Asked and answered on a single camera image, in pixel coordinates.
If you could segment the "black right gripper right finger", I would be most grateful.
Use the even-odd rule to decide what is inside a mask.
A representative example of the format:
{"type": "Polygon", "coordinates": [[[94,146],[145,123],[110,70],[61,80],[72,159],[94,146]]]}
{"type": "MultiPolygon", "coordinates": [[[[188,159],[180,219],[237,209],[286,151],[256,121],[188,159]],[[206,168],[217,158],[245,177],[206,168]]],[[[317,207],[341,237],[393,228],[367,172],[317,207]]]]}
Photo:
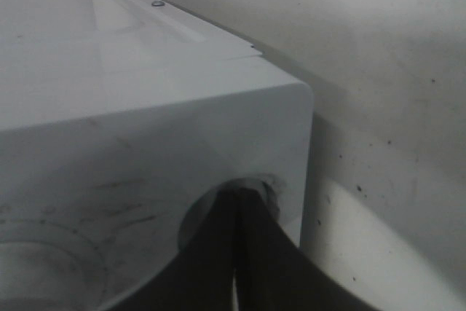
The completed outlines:
{"type": "Polygon", "coordinates": [[[240,310],[372,310],[319,270],[272,218],[259,193],[241,188],[236,268],[240,310]]]}

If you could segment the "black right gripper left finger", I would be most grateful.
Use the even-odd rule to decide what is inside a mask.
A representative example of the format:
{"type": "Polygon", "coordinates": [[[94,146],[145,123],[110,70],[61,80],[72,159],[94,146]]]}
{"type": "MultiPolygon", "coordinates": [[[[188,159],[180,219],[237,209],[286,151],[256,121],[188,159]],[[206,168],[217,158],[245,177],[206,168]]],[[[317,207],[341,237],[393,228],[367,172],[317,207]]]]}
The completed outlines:
{"type": "Polygon", "coordinates": [[[237,196],[223,190],[187,246],[112,310],[231,310],[237,196]]]}

